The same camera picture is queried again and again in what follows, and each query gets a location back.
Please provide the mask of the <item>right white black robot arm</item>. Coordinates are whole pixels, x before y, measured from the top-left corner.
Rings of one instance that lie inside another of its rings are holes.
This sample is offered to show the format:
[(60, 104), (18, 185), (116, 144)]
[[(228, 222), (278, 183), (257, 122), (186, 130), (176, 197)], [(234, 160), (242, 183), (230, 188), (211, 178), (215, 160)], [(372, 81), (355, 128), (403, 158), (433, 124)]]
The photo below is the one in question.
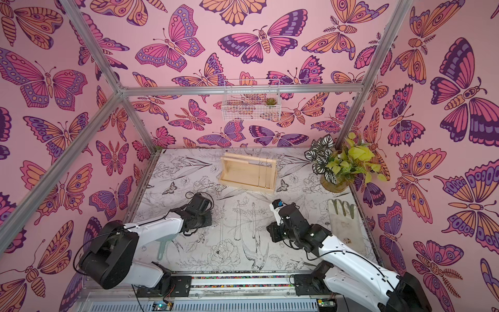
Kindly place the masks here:
[(275, 222), (267, 227), (275, 243), (313, 254), (320, 264), (301, 279), (343, 295), (369, 311), (431, 311), (419, 280), (375, 264), (319, 224), (310, 224), (296, 204), (280, 199), (269, 205)]

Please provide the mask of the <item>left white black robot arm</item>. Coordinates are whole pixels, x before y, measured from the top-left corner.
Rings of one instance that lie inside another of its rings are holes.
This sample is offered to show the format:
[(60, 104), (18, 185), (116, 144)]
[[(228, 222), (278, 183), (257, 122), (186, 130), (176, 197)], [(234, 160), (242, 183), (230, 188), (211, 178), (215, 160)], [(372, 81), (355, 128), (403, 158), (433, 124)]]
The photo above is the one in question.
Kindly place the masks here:
[(141, 223), (109, 222), (88, 241), (88, 249), (78, 261), (79, 272), (103, 289), (130, 284), (163, 294), (170, 288), (171, 271), (157, 261), (141, 262), (135, 254), (153, 241), (211, 226), (212, 209), (210, 203), (186, 204)]

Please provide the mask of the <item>beige green gardening glove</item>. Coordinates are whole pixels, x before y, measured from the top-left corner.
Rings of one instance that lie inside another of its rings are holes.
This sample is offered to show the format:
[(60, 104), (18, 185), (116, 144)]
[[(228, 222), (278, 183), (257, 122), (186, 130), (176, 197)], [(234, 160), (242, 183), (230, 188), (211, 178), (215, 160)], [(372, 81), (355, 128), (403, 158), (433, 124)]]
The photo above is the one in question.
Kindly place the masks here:
[(331, 231), (339, 240), (366, 256), (366, 244), (364, 242), (361, 221), (357, 206), (347, 201), (333, 199), (327, 201), (327, 209), (330, 214)]

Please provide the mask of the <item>potted green leafy plant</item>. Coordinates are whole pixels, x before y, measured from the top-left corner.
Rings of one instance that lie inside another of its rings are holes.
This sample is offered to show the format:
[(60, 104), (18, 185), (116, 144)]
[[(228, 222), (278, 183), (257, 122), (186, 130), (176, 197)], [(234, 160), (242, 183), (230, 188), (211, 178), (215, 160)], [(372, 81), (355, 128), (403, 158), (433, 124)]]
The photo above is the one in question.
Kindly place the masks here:
[(304, 153), (313, 173), (327, 191), (341, 193), (356, 181), (366, 186), (372, 178), (390, 179), (389, 170), (374, 148), (362, 136), (351, 132), (340, 148), (331, 135), (314, 140)]

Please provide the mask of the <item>small succulent in basket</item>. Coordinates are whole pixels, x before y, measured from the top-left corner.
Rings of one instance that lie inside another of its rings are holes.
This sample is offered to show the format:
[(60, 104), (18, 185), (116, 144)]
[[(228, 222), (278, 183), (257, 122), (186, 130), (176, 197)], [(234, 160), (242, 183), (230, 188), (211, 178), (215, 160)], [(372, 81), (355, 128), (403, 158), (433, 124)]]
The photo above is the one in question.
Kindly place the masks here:
[(265, 104), (267, 106), (275, 106), (278, 104), (278, 100), (276, 98), (270, 97), (265, 100)]

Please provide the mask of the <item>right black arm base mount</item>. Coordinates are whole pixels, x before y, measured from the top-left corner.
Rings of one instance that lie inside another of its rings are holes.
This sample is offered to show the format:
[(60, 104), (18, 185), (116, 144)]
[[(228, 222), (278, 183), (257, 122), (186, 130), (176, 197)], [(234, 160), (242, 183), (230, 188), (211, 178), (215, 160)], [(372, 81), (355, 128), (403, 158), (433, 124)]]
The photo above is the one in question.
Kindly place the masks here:
[(325, 283), (326, 274), (335, 266), (329, 262), (322, 261), (312, 273), (293, 274), (295, 293), (297, 296), (314, 296), (331, 294), (331, 290)]

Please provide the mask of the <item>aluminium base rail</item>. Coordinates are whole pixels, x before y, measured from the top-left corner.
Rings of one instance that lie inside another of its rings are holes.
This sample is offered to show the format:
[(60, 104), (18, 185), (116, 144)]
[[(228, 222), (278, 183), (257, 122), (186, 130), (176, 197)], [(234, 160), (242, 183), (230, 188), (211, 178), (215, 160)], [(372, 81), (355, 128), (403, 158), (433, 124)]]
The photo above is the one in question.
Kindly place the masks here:
[(293, 274), (192, 275), (187, 297), (89, 292), (75, 311), (369, 311), (343, 295), (297, 296)]

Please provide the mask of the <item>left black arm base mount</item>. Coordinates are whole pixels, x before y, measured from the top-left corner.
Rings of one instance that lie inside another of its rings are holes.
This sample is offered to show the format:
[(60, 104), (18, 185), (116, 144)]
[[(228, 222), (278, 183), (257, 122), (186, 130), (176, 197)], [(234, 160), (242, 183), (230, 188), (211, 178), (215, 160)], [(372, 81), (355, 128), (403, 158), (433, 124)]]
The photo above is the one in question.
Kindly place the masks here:
[(153, 287), (136, 286), (136, 293), (140, 298), (152, 297), (187, 297), (189, 295), (192, 276), (173, 276), (172, 271), (162, 266), (158, 262), (152, 261), (156, 267), (160, 268), (163, 276), (158, 284)]

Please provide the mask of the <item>metal cage frame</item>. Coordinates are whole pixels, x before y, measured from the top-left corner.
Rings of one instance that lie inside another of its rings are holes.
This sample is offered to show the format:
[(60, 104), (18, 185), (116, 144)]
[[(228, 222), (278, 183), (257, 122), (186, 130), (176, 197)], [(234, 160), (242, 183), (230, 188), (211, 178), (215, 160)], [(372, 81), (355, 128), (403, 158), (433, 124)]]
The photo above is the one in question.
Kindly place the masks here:
[(395, 6), (395, 11), (392, 13), (390, 20), (385, 26), (385, 32), (381, 43), (376, 50), (371, 66), (368, 69), (362, 83), (357, 84), (303, 84), (303, 85), (282, 85), (280, 87), (261, 84), (257, 86), (232, 86), (232, 87), (152, 87), (152, 88), (128, 88), (123, 87), (117, 76), (112, 71), (109, 63), (105, 60), (104, 54), (97, 45), (96, 39), (93, 37), (90, 28), (87, 26), (84, 18), (73, 1), (62, 1), (66, 14), (70, 21), (74, 24), (79, 34), (83, 37), (85, 43), (88, 44), (91, 55), (101, 68), (105, 79), (110, 84), (113, 90), (112, 97), (108, 102), (99, 109), (99, 111), (91, 119), (87, 127), (79, 134), (79, 136), (71, 143), (69, 148), (62, 154), (58, 161), (52, 165), (41, 182), (35, 185), (35, 188), (30, 191), (23, 200), (17, 205), (16, 210), (10, 215), (10, 218), (1, 226), (1, 250), (5, 251), (11, 242), (15, 239), (22, 228), (28, 223), (31, 216), (36, 212), (42, 200), (49, 194), (49, 191), (61, 179), (62, 175), (67, 172), (71, 165), (80, 156), (83, 149), (94, 137), (101, 125), (107, 117), (111, 115), (113, 110), (118, 105), (123, 105), (127, 109), (127, 113), (141, 139), (147, 144), (150, 150), (154, 149), (151, 138), (147, 134), (146, 128), (141, 119), (135, 113), (135, 109), (129, 102), (131, 96), (143, 95), (221, 95), (232, 91), (236, 94), (256, 94), (278, 90), (280, 92), (293, 93), (312, 93), (312, 92), (355, 92), (359, 98), (357, 103), (362, 101), (362, 97), (367, 94), (367, 89), (374, 81), (374, 77), (381, 67), (391, 44), (395, 40), (400, 27), (403, 23), (405, 15), (412, 6), (412, 1), (398, 1)]

